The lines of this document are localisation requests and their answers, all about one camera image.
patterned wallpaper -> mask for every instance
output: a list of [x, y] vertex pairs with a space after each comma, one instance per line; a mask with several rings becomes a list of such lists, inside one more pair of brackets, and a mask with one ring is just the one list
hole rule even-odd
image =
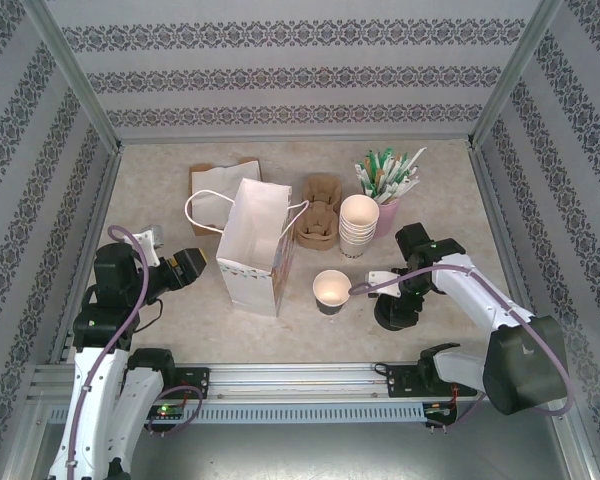
[[0, 461], [31, 369], [49, 360], [109, 160], [22, 5], [0, 0]]
[[48, 5], [125, 140], [467, 134], [537, 3]]
[[561, 322], [600, 467], [600, 0], [561, 6], [482, 151], [533, 307]]

shopping bag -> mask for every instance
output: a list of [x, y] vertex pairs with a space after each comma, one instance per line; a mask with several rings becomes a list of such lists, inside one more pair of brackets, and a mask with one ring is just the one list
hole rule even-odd
[[[232, 202], [224, 230], [206, 227], [189, 215], [189, 202], [203, 192]], [[235, 308], [275, 317], [293, 259], [293, 223], [309, 202], [289, 206], [291, 187], [243, 179], [234, 200], [211, 190], [194, 193], [185, 215], [199, 227], [222, 234], [216, 260]], [[294, 216], [295, 208], [304, 207]]]

paper bag handle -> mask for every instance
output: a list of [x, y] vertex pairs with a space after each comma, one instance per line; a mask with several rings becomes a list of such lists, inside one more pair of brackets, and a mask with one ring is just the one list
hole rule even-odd
[[291, 221], [289, 222], [289, 225], [287, 225], [287, 228], [285, 228], [285, 229], [284, 229], [284, 232], [282, 232], [282, 235], [280, 235], [280, 238], [284, 237], [284, 235], [287, 233], [287, 230], [289, 230], [289, 228], [291, 227], [291, 225], [293, 225], [293, 223], [294, 223], [294, 222], [295, 222], [295, 221], [296, 221], [298, 218], [300, 218], [300, 215], [302, 215], [302, 214], [305, 212], [305, 210], [306, 210], [307, 208], [309, 208], [309, 200], [305, 200], [304, 202], [302, 202], [302, 203], [299, 203], [298, 205], [291, 205], [289, 208], [287, 208], [287, 210], [291, 210], [292, 208], [298, 208], [298, 207], [301, 207], [302, 205], [304, 205], [304, 208], [302, 209], [302, 211], [301, 211], [301, 212], [300, 212], [298, 215], [296, 215], [295, 217], [293, 217], [293, 220], [291, 220]]
[[201, 193], [213, 193], [214, 195], [217, 195], [218, 197], [224, 198], [225, 200], [228, 200], [231, 203], [234, 203], [234, 201], [231, 200], [229, 197], [225, 197], [221, 193], [214, 192], [213, 190], [199, 190], [196, 193], [194, 193], [193, 195], [191, 195], [189, 198], [187, 198], [187, 201], [184, 203], [184, 214], [187, 216], [187, 220], [189, 220], [191, 223], [193, 223], [197, 227], [206, 228], [207, 230], [212, 230], [212, 231], [218, 232], [218, 233], [224, 233], [219, 228], [209, 227], [207, 225], [202, 225], [201, 223], [196, 222], [193, 218], [191, 218], [191, 215], [189, 215], [189, 203], [191, 203], [191, 201], [196, 197], [196, 195], [200, 195]]

beige countertop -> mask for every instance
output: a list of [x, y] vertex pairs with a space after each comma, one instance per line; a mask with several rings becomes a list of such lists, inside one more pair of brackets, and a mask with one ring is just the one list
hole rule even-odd
[[[343, 197], [357, 193], [354, 163], [369, 149], [393, 147], [418, 160], [422, 183], [403, 199], [392, 233], [374, 240], [360, 258], [347, 259], [337, 245], [327, 252], [296, 246], [293, 265], [278, 318], [233, 310], [215, 252], [219, 236], [196, 237], [183, 205], [188, 169], [196, 163], [235, 165], [242, 157], [260, 159], [263, 180], [291, 185], [301, 195], [310, 173], [337, 175]], [[122, 225], [138, 232], [149, 224], [164, 228], [161, 256], [201, 247], [209, 257], [203, 275], [191, 286], [167, 293], [162, 319], [133, 338], [134, 347], [170, 348], [177, 363], [292, 363], [416, 360], [420, 351], [439, 343], [469, 342], [486, 348], [488, 337], [446, 297], [426, 296], [419, 323], [400, 332], [380, 327], [373, 317], [375, 300], [354, 297], [340, 313], [321, 315], [311, 286], [326, 269], [341, 270], [353, 284], [369, 270], [403, 267], [393, 238], [403, 225], [422, 222], [431, 238], [453, 237], [474, 263], [507, 292], [484, 207], [464, 141], [403, 142], [276, 142], [183, 145], [134, 145], [124, 150], [105, 221], [101, 244], [109, 243], [106, 227]], [[155, 317], [157, 305], [141, 310], [141, 324]]]

stack of paper cups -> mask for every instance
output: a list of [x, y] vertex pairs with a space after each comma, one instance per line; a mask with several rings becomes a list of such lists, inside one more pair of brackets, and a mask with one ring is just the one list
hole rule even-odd
[[340, 251], [358, 258], [373, 240], [380, 209], [366, 195], [352, 195], [340, 207]]

